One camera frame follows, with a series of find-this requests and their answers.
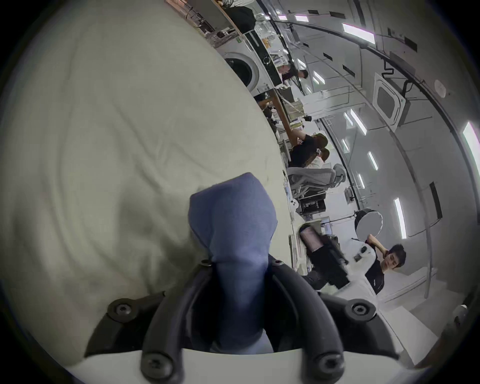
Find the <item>bolt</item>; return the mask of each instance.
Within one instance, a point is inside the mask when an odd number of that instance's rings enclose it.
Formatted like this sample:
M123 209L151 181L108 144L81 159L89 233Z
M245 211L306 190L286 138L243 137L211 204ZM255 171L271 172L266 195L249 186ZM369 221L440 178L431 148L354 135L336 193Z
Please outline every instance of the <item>bolt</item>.
M368 313L368 308L364 304L355 304L352 310L359 316L363 316Z
M120 316L126 316L132 312L132 307L128 304L119 304L115 308L115 313Z
M327 374L342 372L343 365L343 357L338 353L328 353L318 360L320 371Z
M152 379L166 379L173 372L172 360L161 353L149 353L142 358L142 372Z

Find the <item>woman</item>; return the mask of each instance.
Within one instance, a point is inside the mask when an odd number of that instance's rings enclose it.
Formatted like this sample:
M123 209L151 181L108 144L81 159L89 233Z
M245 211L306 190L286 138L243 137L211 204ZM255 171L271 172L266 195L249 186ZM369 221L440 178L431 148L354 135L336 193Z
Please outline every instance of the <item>woman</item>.
M307 135L305 132L293 129L291 135L302 140L302 144L293 146L290 152L291 161L288 163L289 167L306 167L316 157L317 150L323 150L328 144L328 139L321 133L317 133L313 136ZM322 160L325 161L330 152L328 150L323 152Z
M305 166L305 168L322 168L325 164L325 161L330 156L330 151L326 148L320 150L320 154L313 158L311 163Z

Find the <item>ceiling vent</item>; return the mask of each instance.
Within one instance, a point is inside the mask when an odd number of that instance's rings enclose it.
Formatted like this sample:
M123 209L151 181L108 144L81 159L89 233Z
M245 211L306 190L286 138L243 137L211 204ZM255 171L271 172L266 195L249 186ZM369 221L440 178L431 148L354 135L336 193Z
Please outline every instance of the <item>ceiling vent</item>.
M402 125L409 107L396 84L388 82L378 73L375 74L372 104L393 132Z

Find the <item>washing machine door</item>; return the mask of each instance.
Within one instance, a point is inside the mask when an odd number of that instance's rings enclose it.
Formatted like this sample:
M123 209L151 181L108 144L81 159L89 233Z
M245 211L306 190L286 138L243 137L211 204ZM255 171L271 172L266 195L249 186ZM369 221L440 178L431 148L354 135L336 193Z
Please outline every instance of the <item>washing machine door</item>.
M248 90L253 91L259 80L258 67L255 62L247 55L238 52L227 52L223 58Z

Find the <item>gray mesh chair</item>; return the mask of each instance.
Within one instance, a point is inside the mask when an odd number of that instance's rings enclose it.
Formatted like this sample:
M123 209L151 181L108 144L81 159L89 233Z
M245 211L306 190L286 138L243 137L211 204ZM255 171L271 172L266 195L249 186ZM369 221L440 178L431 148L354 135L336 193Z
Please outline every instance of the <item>gray mesh chair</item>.
M344 182L347 172L343 165L330 168L287 168L288 181L294 199L301 198L307 191L323 192Z

